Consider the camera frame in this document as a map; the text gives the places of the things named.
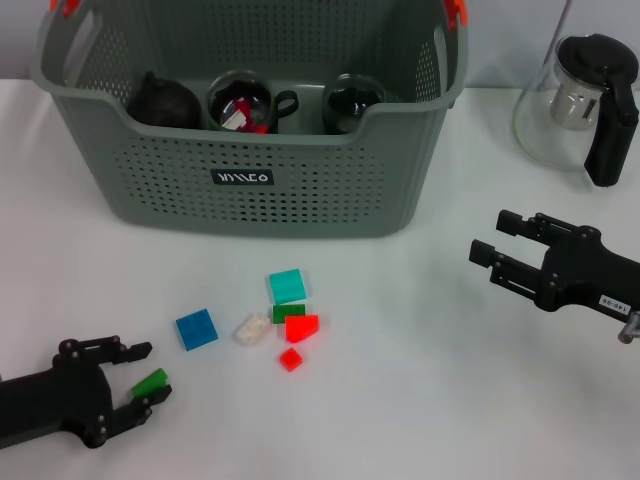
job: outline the white table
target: white table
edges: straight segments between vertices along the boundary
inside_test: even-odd
[[[478,238],[540,265],[544,247],[495,230],[506,208],[594,225],[640,259],[640,148],[612,189],[539,166],[510,134],[517,95],[462,95],[405,231],[276,241],[123,223],[49,96],[0,82],[0,373],[118,334],[154,350],[106,369],[117,403],[158,367],[174,388],[99,450],[59,433],[0,451],[0,477],[637,479],[640,345],[590,310],[539,311],[467,258]],[[323,325],[289,374],[277,335],[247,349],[231,334],[268,308],[265,276],[296,267]],[[202,308],[221,338],[187,353],[174,320]]]

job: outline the red block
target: red block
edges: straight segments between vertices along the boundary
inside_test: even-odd
[[[280,355],[280,363],[282,363],[284,368],[289,372],[293,372],[296,368],[302,365],[302,357],[293,348],[290,348]]]
[[[309,338],[318,332],[319,327],[317,315],[286,317],[284,323],[285,336],[290,343],[298,343]]]

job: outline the green block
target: green block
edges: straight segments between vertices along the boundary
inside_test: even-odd
[[[306,315],[304,305],[275,305],[273,307],[273,324],[281,325],[287,317],[299,317]]]
[[[158,388],[164,387],[167,384],[168,378],[169,377],[167,377],[166,372],[163,369],[159,368],[147,378],[138,383],[135,387],[133,387],[131,389],[131,393],[136,398],[146,397]]]

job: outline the teal block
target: teal block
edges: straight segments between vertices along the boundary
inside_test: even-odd
[[[273,300],[276,305],[297,302],[307,298],[300,270],[273,273],[269,275],[269,283],[273,292]]]

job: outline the blue block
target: blue block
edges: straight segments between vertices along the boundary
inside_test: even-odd
[[[273,300],[276,305],[297,302],[307,298],[300,270],[271,274],[269,275],[269,283],[271,284]]]
[[[218,332],[206,309],[176,320],[176,325],[187,351],[218,339]]]

